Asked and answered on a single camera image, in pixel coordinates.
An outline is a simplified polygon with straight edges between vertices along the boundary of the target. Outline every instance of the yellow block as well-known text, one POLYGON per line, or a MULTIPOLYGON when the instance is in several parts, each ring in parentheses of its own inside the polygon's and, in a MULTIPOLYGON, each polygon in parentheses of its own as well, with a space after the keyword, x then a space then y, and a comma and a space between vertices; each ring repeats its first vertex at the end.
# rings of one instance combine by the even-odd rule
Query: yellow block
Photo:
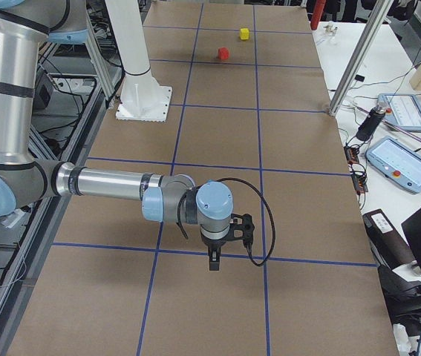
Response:
POLYGON ((247 28, 240 29, 240 39, 242 41, 246 41, 247 39, 249 39, 249 30, 247 28))

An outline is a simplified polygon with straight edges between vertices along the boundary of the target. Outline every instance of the robotic arm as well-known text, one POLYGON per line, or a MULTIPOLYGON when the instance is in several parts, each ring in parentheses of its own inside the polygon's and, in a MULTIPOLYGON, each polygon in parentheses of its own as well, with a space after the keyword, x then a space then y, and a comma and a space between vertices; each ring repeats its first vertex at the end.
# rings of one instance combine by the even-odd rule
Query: robotic arm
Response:
MULTIPOLYGON (((132 6, 137 10, 137 2, 132 6)), ((243 240, 251 251, 252 218, 232 213, 232 193, 222 182, 196 187, 182 175, 101 171, 29 154, 39 43, 83 43, 86 32, 84 0, 0 0, 0 217, 46 197, 141 200, 147 220, 177 223, 182 231, 182 223, 199 225, 211 270, 228 241, 243 240)))

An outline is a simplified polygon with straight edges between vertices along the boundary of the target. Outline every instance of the blue device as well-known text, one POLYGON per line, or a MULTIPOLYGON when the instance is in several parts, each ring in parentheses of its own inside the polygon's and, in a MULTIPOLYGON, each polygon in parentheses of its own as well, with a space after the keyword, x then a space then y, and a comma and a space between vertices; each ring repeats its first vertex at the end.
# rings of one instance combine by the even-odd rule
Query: blue device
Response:
POLYGON ((421 156, 386 136, 365 152, 367 161, 412 193, 421 192, 421 156))
POLYGON ((421 132, 421 103, 413 94, 380 94, 379 104, 388 108, 385 120, 406 131, 421 132))

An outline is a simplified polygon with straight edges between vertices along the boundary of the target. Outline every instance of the black bracket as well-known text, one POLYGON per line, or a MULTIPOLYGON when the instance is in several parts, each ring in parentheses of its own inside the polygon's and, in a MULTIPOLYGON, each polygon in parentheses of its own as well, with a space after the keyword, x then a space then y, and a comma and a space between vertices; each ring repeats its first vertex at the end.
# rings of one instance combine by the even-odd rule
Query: black bracket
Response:
POLYGON ((209 251, 210 271, 218 271, 220 269, 221 247, 225 245, 225 243, 241 240, 243 241, 243 246, 245 249, 251 249, 253 244, 253 231, 255 230, 252 216, 249 214, 232 214, 231 219, 232 221, 230 222, 228 233, 219 240, 211 240, 205 237, 203 234, 200 234, 203 243, 205 243, 209 251))

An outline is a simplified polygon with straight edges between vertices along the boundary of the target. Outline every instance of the white label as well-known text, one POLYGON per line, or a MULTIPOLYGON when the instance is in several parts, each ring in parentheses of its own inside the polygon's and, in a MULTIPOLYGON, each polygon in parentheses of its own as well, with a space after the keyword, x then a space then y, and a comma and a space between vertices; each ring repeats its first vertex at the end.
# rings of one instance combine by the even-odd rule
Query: white label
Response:
POLYGON ((385 219, 382 213, 372 215, 372 220, 375 223, 375 225, 378 226, 382 234, 386 234, 387 232, 393 231, 393 229, 390 226, 390 223, 385 219))

